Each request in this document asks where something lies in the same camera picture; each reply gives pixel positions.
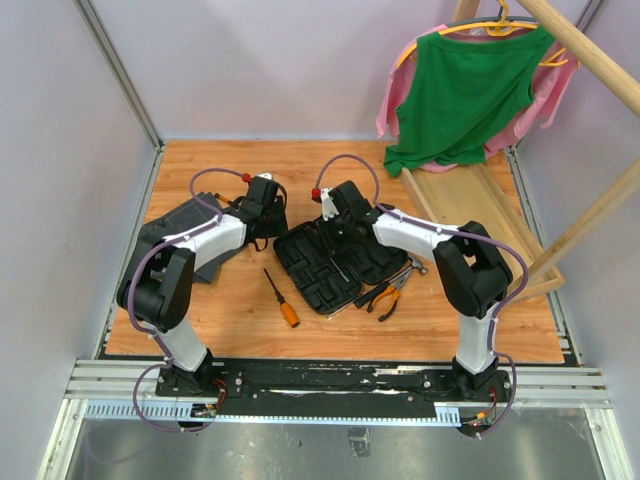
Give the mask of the black-handled screwdriver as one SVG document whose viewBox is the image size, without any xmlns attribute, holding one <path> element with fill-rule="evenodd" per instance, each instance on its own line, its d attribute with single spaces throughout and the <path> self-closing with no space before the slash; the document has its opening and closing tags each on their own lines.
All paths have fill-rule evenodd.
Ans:
<svg viewBox="0 0 640 480">
<path fill-rule="evenodd" d="M 338 257 L 336 243 L 334 242 L 334 238 L 330 232 L 330 229 L 321 222 L 314 221 L 313 226 L 317 231 L 319 239 L 326 250 L 326 254 L 330 263 L 336 268 L 337 272 L 340 274 L 341 278 L 347 282 L 351 282 L 351 278 L 349 276 L 349 272 L 346 264 L 342 261 L 341 258 Z"/>
</svg>

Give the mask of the black plastic tool case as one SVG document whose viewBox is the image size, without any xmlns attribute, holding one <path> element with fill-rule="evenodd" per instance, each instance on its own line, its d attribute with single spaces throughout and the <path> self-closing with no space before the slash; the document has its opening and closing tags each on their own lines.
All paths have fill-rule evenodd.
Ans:
<svg viewBox="0 0 640 480">
<path fill-rule="evenodd" d="M 331 314 L 400 272 L 408 254 L 373 237 L 362 241 L 333 229 L 323 218 L 306 221 L 274 242 L 279 264 L 306 304 L 317 314 Z"/>
</svg>

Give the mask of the orange-handled screwdriver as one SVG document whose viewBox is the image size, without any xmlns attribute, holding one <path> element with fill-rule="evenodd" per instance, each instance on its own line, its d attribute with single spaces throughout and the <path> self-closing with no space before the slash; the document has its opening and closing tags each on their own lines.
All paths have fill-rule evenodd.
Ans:
<svg viewBox="0 0 640 480">
<path fill-rule="evenodd" d="M 291 328 L 297 328 L 300 325 L 300 320 L 299 317 L 297 315 L 297 313 L 295 312 L 295 310 L 293 309 L 293 307 L 285 300 L 284 296 L 281 294 L 281 292 L 279 291 L 279 289 L 277 288 L 277 286 L 275 285 L 271 275 L 269 274 L 268 270 L 266 268 L 263 269 L 273 291 L 274 294 L 276 296 L 276 299 L 279 303 L 279 308 L 280 308 L 280 312 L 283 316 L 283 318 L 285 319 L 285 321 L 287 322 L 287 324 L 291 327 Z"/>
</svg>

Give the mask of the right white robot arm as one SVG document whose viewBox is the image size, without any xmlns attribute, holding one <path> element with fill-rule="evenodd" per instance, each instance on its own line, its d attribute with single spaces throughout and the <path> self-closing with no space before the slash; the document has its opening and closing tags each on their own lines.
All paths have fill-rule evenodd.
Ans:
<svg viewBox="0 0 640 480">
<path fill-rule="evenodd" d="M 312 189 L 330 232 L 352 240 L 373 239 L 436 265 L 445 297 L 459 315 L 459 342 L 452 360 L 453 387 L 466 400 L 486 392 L 498 365 L 496 312 L 513 274 L 483 225 L 432 223 L 387 204 L 371 205 L 351 181 Z"/>
</svg>

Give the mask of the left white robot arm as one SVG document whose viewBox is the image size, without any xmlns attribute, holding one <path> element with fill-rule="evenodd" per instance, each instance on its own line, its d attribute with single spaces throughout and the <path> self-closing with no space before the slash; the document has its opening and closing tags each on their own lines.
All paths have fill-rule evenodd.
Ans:
<svg viewBox="0 0 640 480">
<path fill-rule="evenodd" d="M 223 210 L 196 194 L 197 178 L 227 173 L 247 184 L 246 193 Z M 188 310 L 193 277 L 202 266 L 248 245 L 256 247 L 287 231 L 284 187 L 271 173 L 251 175 L 226 168 L 208 168 L 189 183 L 193 203 L 211 217 L 168 236 L 141 235 L 117 290 L 134 329 L 160 346 L 164 366 L 190 394 L 207 393 L 214 383 L 213 356 L 199 340 Z"/>
</svg>

